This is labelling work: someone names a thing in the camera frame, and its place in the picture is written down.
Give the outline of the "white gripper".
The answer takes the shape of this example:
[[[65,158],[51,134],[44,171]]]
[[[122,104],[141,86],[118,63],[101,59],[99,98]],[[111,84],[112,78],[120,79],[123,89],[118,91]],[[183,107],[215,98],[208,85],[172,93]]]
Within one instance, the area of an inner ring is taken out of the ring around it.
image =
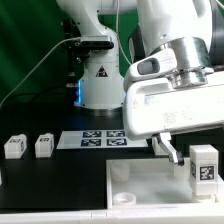
[[[171,134],[224,125],[224,71],[208,75],[207,80],[207,85],[185,89],[173,89],[166,78],[132,84],[123,106],[126,135],[131,140],[155,135],[169,161],[183,166],[182,153],[170,143]]]

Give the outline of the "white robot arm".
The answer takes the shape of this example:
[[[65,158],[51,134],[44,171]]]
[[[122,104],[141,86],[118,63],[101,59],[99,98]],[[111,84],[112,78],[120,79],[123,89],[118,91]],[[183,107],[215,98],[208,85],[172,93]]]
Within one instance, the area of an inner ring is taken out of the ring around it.
[[[132,140],[154,137],[172,162],[182,158],[167,134],[224,125],[224,18],[216,0],[56,0],[76,23],[85,50],[81,105],[123,110]],[[119,71],[117,32],[102,14],[134,10],[138,25],[129,40],[132,62]]]

